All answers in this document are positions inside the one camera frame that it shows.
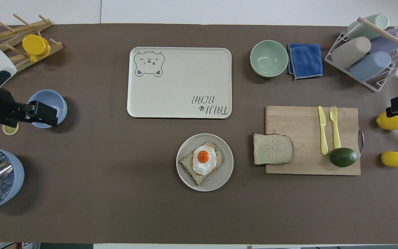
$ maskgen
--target green bowl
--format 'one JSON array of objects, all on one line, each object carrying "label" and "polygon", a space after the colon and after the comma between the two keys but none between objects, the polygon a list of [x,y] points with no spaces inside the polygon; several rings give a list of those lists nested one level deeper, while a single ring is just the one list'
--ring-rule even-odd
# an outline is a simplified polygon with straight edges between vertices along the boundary
[{"label": "green bowl", "polygon": [[256,74],[274,77],[288,66],[288,53],[277,41],[261,41],[251,50],[250,63]]}]

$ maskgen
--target folded cloth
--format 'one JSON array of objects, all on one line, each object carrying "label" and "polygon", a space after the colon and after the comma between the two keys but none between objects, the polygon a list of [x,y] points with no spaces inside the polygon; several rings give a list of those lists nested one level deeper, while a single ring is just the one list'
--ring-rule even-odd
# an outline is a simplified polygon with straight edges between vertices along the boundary
[{"label": "folded cloth", "polygon": [[323,75],[322,51],[319,44],[289,44],[288,53],[288,73],[294,75],[294,79]]}]

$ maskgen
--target fried egg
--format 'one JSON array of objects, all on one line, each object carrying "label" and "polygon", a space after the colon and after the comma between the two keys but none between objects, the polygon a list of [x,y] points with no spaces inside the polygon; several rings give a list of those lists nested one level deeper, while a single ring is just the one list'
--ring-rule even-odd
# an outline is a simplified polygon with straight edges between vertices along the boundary
[{"label": "fried egg", "polygon": [[215,167],[218,159],[211,145],[201,145],[193,152],[193,170],[198,175],[207,175]]}]

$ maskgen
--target yellow cup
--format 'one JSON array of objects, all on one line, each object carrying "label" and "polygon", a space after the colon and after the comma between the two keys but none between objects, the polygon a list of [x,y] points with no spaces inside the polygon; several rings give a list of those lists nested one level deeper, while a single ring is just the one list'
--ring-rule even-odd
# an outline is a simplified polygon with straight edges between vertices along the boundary
[{"label": "yellow cup", "polygon": [[22,47],[30,55],[30,61],[35,63],[38,58],[44,58],[50,54],[49,42],[38,35],[27,35],[22,40]]}]

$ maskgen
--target bear face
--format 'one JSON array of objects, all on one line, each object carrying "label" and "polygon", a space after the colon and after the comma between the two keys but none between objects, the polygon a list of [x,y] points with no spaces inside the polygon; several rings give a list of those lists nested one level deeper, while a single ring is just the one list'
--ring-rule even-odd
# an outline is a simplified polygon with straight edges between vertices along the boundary
[{"label": "bear face", "polygon": [[134,71],[134,74],[136,74],[138,77],[141,77],[144,74],[153,74],[156,77],[161,77],[163,73],[162,64],[164,61],[165,57],[163,54],[161,54],[161,52],[138,52],[134,56],[134,63],[136,64],[136,70]]}]

